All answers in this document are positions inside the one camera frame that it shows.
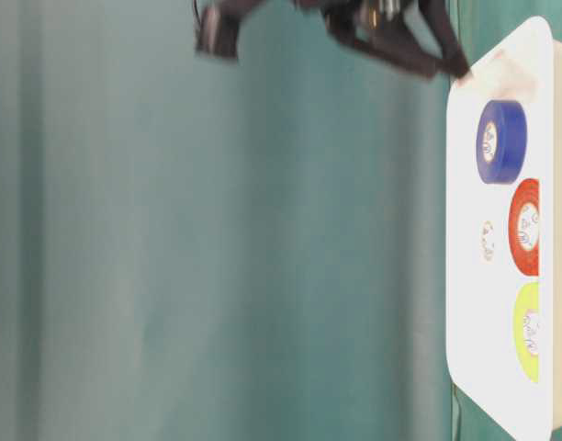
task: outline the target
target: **green backdrop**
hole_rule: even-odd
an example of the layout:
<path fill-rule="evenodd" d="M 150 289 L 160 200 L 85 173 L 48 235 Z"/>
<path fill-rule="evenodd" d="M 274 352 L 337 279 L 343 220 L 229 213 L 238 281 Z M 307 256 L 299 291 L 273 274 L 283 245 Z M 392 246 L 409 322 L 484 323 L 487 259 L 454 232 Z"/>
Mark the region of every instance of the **green backdrop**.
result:
<path fill-rule="evenodd" d="M 446 81 L 289 2 L 193 46 L 0 0 L 0 441 L 450 438 Z"/>

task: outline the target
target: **white tray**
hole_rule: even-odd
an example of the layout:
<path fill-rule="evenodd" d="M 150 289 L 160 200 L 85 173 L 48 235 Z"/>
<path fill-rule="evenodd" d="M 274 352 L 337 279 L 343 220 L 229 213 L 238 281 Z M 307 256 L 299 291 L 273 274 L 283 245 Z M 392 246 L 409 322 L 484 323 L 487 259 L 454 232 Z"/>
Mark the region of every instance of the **white tray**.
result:
<path fill-rule="evenodd" d="M 543 18 L 533 17 L 472 72 L 453 84 L 447 109 L 448 366 L 453 381 L 514 438 L 549 439 L 562 425 L 562 43 Z M 478 173 L 478 122 L 492 99 L 518 101 L 527 121 L 522 171 L 508 185 L 485 184 Z M 511 199 L 526 178 L 539 182 L 537 277 L 517 268 L 508 239 Z M 494 231 L 490 259 L 481 242 L 486 222 Z M 518 358 L 513 330 L 518 293 L 531 283 L 538 283 L 539 301 L 536 380 Z"/>

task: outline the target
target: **teal curtain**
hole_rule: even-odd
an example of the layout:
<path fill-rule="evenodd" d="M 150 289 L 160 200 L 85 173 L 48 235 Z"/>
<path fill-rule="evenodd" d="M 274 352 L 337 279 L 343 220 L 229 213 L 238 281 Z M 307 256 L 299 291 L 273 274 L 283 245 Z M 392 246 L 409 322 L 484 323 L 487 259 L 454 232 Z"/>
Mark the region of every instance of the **teal curtain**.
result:
<path fill-rule="evenodd" d="M 447 80 L 289 2 L 193 44 L 0 0 L 0 441 L 450 439 Z"/>

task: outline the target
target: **white surface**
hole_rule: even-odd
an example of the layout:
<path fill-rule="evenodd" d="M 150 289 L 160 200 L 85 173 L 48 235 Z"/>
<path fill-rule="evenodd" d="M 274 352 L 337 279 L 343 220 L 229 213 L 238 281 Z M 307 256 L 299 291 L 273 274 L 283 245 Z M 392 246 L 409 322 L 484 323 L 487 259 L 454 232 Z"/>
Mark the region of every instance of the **white surface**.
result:
<path fill-rule="evenodd" d="M 553 93 L 554 42 L 540 17 L 527 20 L 473 66 L 474 78 L 454 83 L 447 109 L 446 354 L 453 381 L 518 440 L 549 439 L 553 426 Z M 486 185 L 475 158 L 481 111 L 491 99 L 524 109 L 528 142 L 511 185 Z M 511 258 L 511 198 L 526 178 L 540 184 L 539 277 Z M 496 233 L 484 258 L 482 229 Z M 539 380 L 524 373 L 512 320 L 520 289 L 539 281 Z"/>

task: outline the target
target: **yellow tape roll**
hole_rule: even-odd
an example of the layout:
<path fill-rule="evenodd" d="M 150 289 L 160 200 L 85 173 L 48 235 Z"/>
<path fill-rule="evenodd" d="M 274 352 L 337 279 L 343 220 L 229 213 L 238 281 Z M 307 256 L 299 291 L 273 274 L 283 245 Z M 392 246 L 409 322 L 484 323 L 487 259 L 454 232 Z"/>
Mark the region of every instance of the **yellow tape roll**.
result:
<path fill-rule="evenodd" d="M 538 283 L 525 285 L 513 309 L 513 339 L 523 371 L 538 382 L 539 348 Z"/>

